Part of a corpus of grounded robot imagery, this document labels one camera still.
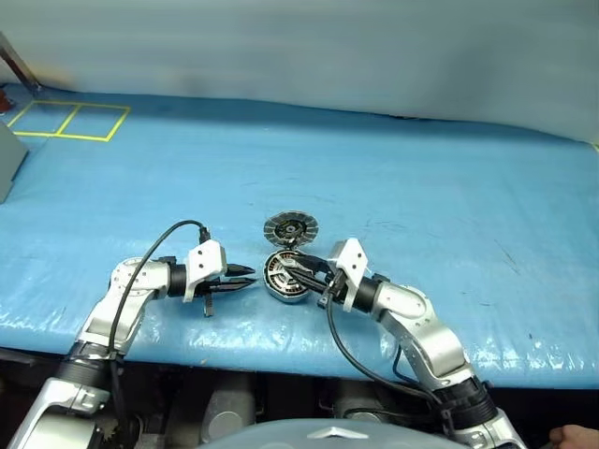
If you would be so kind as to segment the person's bare hand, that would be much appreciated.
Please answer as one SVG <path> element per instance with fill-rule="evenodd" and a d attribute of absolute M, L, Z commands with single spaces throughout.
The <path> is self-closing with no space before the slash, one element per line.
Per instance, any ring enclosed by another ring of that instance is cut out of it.
<path fill-rule="evenodd" d="M 599 431 L 578 425 L 565 425 L 552 429 L 549 441 L 558 449 L 598 449 Z"/>

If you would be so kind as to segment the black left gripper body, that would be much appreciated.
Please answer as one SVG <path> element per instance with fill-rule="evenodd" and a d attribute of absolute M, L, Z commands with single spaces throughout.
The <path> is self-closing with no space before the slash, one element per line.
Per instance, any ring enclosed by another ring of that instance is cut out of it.
<path fill-rule="evenodd" d="M 226 283 L 222 282 L 220 276 L 210 277 L 195 287 L 195 296 L 202 298 L 203 314 L 205 316 L 214 315 L 213 296 L 226 292 Z"/>

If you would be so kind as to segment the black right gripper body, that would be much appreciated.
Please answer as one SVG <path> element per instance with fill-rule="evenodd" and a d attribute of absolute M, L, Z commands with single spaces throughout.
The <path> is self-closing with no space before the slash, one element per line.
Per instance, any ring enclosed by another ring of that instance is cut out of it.
<path fill-rule="evenodd" d="M 325 277 L 326 288 L 318 299 L 319 307 L 327 307 L 333 302 L 344 302 L 345 298 L 345 274 L 339 270 L 335 274 L 329 273 Z"/>

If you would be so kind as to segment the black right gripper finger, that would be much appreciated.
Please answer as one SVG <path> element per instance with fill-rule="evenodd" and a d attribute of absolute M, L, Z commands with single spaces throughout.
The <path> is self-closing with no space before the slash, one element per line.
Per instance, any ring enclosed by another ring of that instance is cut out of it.
<path fill-rule="evenodd" d="M 313 274 L 298 268 L 288 268 L 287 273 L 306 289 L 312 290 L 318 294 L 323 294 L 326 290 L 326 284 L 318 280 Z"/>
<path fill-rule="evenodd" d="M 296 254 L 293 256 L 295 266 L 291 268 L 291 275 L 295 278 L 315 278 L 319 274 L 329 275 L 328 262 L 320 257 L 309 254 Z"/>

